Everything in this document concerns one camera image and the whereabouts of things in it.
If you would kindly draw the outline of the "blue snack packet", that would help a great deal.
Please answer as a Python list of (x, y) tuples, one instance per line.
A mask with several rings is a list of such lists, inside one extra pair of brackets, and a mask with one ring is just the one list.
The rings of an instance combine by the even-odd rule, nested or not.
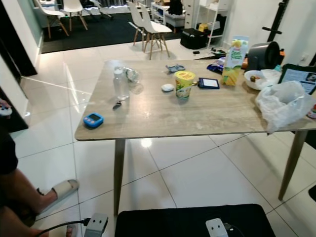
[(226, 57), (219, 57), (213, 63), (207, 66), (207, 69), (214, 73), (222, 74)]

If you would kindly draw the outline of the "dark blue card device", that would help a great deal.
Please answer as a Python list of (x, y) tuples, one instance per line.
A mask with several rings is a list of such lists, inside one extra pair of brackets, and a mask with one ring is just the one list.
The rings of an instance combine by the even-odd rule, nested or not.
[(200, 89), (219, 89), (220, 84), (217, 79), (199, 78), (197, 86)]

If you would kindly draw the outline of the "light wooden dining table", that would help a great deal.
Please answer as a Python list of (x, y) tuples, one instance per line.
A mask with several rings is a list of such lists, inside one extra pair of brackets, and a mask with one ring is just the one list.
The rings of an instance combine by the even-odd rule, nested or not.
[(86, 214), (247, 203), (287, 211), (316, 184), (316, 155), (307, 152), (298, 156), (287, 192), (278, 198), (290, 133), (265, 133), (256, 92), (243, 82), (217, 90), (194, 86), (180, 99), (160, 89), (174, 82), (165, 62), (127, 61), (139, 70), (140, 83), (115, 108), (113, 69), (120, 65), (107, 62), (85, 102), (76, 105), (80, 115), (104, 117), (96, 129), (79, 123), (75, 131), (79, 206)]

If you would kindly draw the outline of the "blue digital timer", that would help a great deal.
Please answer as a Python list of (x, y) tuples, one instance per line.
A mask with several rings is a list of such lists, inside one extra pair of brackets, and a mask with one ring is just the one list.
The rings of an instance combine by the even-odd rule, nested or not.
[(98, 113), (90, 113), (82, 119), (86, 129), (95, 129), (101, 126), (104, 122), (104, 117)]

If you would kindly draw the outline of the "white shelf rack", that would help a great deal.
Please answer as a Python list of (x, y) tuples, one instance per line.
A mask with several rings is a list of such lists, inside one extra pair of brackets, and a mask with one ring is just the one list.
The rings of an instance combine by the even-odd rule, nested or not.
[(204, 32), (208, 36), (207, 49), (211, 48), (212, 41), (223, 36), (223, 25), (218, 16), (226, 11), (227, 0), (197, 0), (196, 17), (193, 27), (197, 30), (199, 23), (207, 23), (208, 29)]

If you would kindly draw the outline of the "yellow green juice carton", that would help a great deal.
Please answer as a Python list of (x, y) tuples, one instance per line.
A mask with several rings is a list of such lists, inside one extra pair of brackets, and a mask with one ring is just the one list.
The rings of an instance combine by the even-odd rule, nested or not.
[(231, 45), (224, 59), (223, 85), (235, 86), (243, 66), (246, 54), (250, 47), (248, 36), (234, 36)]

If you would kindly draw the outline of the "small grey gadget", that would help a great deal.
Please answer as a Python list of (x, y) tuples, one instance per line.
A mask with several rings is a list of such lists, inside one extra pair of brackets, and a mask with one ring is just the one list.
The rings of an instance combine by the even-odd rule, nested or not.
[(186, 69), (185, 66), (181, 66), (181, 65), (173, 65), (173, 66), (166, 65), (165, 67), (167, 68), (168, 74), (180, 72)]

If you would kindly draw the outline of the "black storage case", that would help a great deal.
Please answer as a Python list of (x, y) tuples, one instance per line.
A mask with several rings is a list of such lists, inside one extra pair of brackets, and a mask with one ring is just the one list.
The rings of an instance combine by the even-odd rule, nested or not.
[(180, 34), (180, 44), (191, 50), (198, 50), (207, 47), (208, 36), (196, 29), (183, 29)]

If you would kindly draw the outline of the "black metal stand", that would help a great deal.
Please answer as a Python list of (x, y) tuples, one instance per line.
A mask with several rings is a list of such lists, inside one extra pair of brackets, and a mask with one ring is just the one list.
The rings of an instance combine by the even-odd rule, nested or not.
[(277, 35), (281, 35), (282, 31), (279, 30), (284, 14), (286, 13), (287, 5), (290, 0), (281, 0), (278, 3), (278, 10), (276, 11), (275, 18), (271, 27), (262, 27), (262, 30), (269, 32), (266, 41), (274, 41)]

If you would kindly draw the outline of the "white plastic bag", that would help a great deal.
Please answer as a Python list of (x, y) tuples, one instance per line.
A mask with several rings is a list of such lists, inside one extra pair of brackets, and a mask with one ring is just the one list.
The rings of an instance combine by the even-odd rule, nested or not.
[(271, 134), (306, 117), (316, 99), (299, 82), (287, 81), (262, 88), (255, 103), (266, 120), (266, 132)]

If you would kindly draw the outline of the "white chair with wooden legs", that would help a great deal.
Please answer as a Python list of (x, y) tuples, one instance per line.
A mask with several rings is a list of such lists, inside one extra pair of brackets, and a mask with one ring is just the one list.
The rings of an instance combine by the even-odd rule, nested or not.
[(133, 27), (135, 27), (136, 32), (134, 34), (134, 38), (133, 38), (133, 46), (136, 44), (137, 40), (138, 40), (138, 36), (141, 36), (141, 44), (144, 46), (144, 38), (145, 38), (145, 33), (144, 33), (144, 27), (142, 25), (142, 16), (141, 13), (138, 9), (138, 7), (136, 7), (136, 4), (131, 1), (131, 0), (126, 0), (126, 4), (129, 7), (129, 11), (131, 13), (132, 16), (132, 25)]
[(145, 49), (149, 48), (149, 60), (152, 59), (154, 45), (157, 45), (157, 48), (160, 50), (165, 50), (167, 56), (170, 57), (171, 53), (169, 52), (168, 46), (165, 41), (165, 34), (172, 33), (172, 30), (160, 23), (152, 22), (151, 14), (147, 12), (145, 6), (140, 6), (141, 17), (144, 25), (144, 30), (147, 33), (147, 39), (145, 43)]
[(84, 28), (88, 30), (86, 21), (82, 15), (83, 10), (84, 8), (81, 5), (80, 0), (63, 0), (61, 11), (63, 13), (66, 13), (69, 16), (68, 22), (69, 22), (70, 30), (73, 29), (73, 21), (72, 21), (73, 14), (76, 14), (76, 16), (78, 16)]
[(52, 28), (58, 27), (63, 30), (66, 36), (69, 36), (65, 25), (61, 22), (61, 18), (66, 16), (65, 13), (59, 10), (56, 0), (33, 0), (35, 9), (43, 16), (47, 38), (52, 39)]

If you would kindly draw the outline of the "clear plastic water bottle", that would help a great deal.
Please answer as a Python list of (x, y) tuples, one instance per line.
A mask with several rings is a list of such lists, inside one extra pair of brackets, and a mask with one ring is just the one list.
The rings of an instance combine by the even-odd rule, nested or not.
[(113, 86), (115, 94), (120, 101), (125, 101), (129, 98), (128, 78), (125, 74), (124, 68), (121, 66), (114, 68)]

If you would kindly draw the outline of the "yellow instant noodle cup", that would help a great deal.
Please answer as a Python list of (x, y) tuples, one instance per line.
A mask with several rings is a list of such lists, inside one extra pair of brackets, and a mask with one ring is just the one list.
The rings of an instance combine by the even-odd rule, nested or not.
[(192, 87), (196, 82), (196, 74), (190, 71), (178, 71), (173, 74), (176, 86), (175, 95), (180, 99), (185, 99), (190, 96)]

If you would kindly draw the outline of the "black backpack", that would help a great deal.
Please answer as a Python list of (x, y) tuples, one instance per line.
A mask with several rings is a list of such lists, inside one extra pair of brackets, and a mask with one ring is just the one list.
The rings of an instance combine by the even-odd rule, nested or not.
[(167, 12), (171, 15), (183, 14), (183, 3), (182, 0), (169, 0), (169, 9)]

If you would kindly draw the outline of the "large black floor mat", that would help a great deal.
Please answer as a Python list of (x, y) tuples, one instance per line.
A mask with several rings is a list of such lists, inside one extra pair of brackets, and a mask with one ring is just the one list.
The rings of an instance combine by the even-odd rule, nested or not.
[(210, 237), (207, 221), (221, 219), (229, 237), (276, 237), (259, 204), (123, 211), (114, 237)]

